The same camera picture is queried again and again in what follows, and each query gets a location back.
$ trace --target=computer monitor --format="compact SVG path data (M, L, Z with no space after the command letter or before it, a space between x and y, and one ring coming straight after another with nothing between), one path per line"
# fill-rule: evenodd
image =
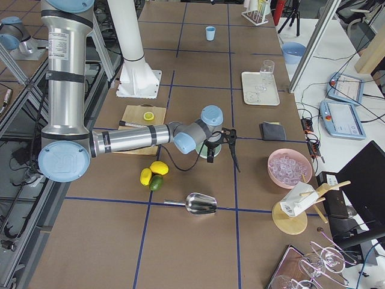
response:
M343 192L369 227L368 232L344 239L342 248L377 239L385 246L385 152L371 141L339 173L338 182L351 181Z

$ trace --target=blue and white device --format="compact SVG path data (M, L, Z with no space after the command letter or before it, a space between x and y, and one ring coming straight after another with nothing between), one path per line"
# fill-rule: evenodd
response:
M326 86L327 97L336 101L359 105L362 101L364 80L335 72Z
M354 104L337 101L322 101L319 111L326 130L335 137L363 140L366 134Z

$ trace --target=blue bucket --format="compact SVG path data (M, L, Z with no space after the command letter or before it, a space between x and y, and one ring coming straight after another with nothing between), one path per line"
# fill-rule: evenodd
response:
M301 43L297 42L287 42L282 45L283 57L285 58L285 63L287 64L296 64L300 62L301 57L304 55L306 47Z

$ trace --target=tripod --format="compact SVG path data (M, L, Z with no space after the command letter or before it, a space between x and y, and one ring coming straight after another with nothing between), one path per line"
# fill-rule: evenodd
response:
M286 24L290 21L289 26L291 27L294 23L294 19L297 18L297 36L300 35L300 12L298 11L299 7L301 4L301 0L293 0L293 5L292 5L292 12L288 16L288 18L285 20L284 24L279 28L278 33L281 33L282 29L286 26Z

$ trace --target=cutting board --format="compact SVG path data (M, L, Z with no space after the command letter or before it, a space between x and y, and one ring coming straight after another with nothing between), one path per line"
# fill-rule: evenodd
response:
M155 118L151 121L143 119L144 113L151 111ZM166 115L165 107L154 107L152 105L127 105L122 120L130 123L137 123L139 125L162 125ZM119 126L118 129L133 129L131 126ZM134 154L134 155L156 155L158 151L157 146L144 149L136 149L127 152L115 152L119 154Z

